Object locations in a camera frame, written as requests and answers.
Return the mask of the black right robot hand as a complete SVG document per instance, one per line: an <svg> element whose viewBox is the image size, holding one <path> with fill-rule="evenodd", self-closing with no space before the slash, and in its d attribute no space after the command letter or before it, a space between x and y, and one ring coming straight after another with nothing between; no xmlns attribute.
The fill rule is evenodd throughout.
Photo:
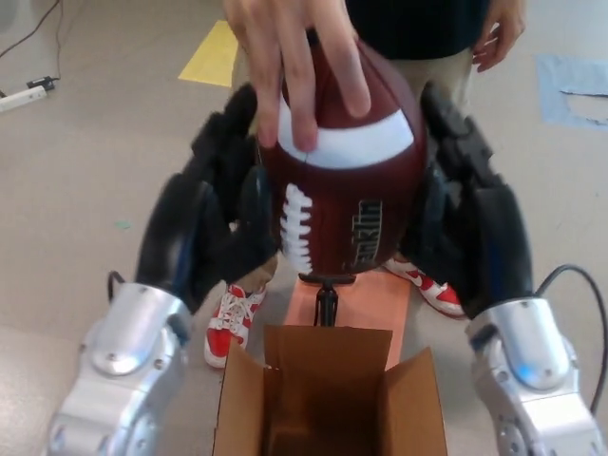
<svg viewBox="0 0 608 456"><path fill-rule="evenodd" d="M490 165L478 125L439 88L421 97L429 164L402 238L404 257L456 292L468 319L533 294L532 262L514 192Z"/></svg>

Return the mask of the person's left hand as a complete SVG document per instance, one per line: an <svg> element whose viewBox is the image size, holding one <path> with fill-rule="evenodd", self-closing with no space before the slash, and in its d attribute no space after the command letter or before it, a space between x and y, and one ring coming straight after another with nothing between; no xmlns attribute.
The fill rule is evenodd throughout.
<svg viewBox="0 0 608 456"><path fill-rule="evenodd" d="M523 34L525 24L525 0L491 1L481 36L473 48L477 71L484 72L501 63Z"/></svg>

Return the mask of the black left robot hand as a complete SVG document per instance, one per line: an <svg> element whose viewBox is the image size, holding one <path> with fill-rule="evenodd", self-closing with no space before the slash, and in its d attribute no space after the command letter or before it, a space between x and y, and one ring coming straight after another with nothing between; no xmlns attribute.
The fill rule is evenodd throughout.
<svg viewBox="0 0 608 456"><path fill-rule="evenodd" d="M163 187L146 227L135 280L181 299L195 314L221 281L234 283L275 256L272 198L257 141L251 85L213 113L183 170Z"/></svg>

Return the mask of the person's right hand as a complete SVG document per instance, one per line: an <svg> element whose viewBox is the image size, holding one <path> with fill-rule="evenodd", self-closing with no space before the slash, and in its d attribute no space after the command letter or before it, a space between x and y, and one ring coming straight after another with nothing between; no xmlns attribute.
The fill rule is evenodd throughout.
<svg viewBox="0 0 608 456"><path fill-rule="evenodd" d="M307 30L314 29L354 117L371 108L357 50L357 33L343 1L225 1L227 22L243 48L257 95L258 138L277 140L279 92L286 83L295 145L315 148L314 64Z"/></svg>

